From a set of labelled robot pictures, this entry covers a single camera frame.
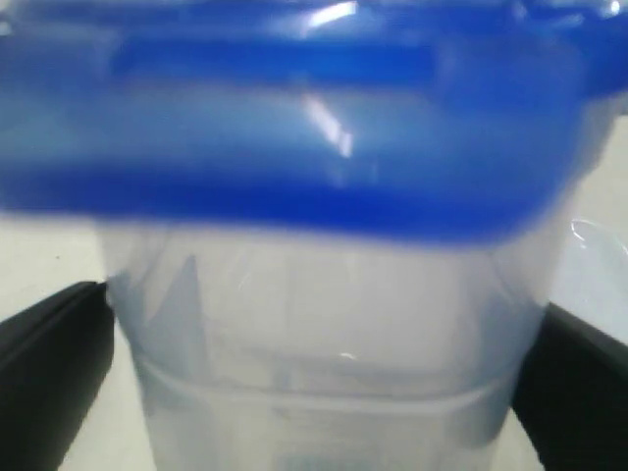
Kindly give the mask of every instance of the blue lid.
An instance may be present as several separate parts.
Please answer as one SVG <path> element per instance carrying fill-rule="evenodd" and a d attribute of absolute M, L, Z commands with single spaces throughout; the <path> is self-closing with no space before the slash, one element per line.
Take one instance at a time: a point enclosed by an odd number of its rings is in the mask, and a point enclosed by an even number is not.
<path fill-rule="evenodd" d="M 586 104 L 628 80 L 617 2 L 523 5 L 25 0 L 0 205 L 504 236 L 594 158 Z"/>

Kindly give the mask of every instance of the plastic food container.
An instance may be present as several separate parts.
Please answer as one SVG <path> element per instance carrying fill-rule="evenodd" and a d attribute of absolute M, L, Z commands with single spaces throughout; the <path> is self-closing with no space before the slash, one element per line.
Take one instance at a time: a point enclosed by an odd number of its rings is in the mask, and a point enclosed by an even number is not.
<path fill-rule="evenodd" d="M 488 469 L 622 3 L 23 0 L 0 30 L 0 205 L 99 221 L 160 471 Z"/>

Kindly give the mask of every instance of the black object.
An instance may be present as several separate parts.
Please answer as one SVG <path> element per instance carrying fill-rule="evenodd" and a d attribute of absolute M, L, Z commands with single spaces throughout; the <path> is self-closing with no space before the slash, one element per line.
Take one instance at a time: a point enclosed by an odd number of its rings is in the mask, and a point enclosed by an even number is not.
<path fill-rule="evenodd" d="M 628 346 L 557 306 L 513 408 L 546 471 L 628 470 Z"/>
<path fill-rule="evenodd" d="M 0 324 L 1 470 L 63 461 L 113 358 L 105 289 L 78 283 Z"/>

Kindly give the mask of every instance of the white surface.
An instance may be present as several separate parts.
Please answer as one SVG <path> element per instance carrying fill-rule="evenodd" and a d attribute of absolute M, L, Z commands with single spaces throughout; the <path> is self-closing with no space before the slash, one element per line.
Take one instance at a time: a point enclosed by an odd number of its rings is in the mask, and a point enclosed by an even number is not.
<path fill-rule="evenodd" d="M 580 223 L 566 247 L 553 299 L 623 341 L 628 341 L 628 119 L 622 119 L 603 164 L 584 183 L 579 214 L 611 228 Z M 93 230 L 85 222 L 0 220 L 0 319 L 78 280 L 100 280 L 103 270 Z M 117 333 L 114 364 L 61 471 L 153 471 L 128 347 Z M 536 453 L 508 417 L 494 470 L 536 471 Z"/>

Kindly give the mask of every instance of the translucent plastic container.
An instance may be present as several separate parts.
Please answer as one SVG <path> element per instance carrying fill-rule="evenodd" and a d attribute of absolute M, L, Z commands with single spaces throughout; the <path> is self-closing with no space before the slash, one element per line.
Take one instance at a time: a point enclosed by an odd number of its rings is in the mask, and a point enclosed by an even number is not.
<path fill-rule="evenodd" d="M 488 469 L 619 2 L 9 14 L 0 204 L 100 221 L 160 471 Z"/>

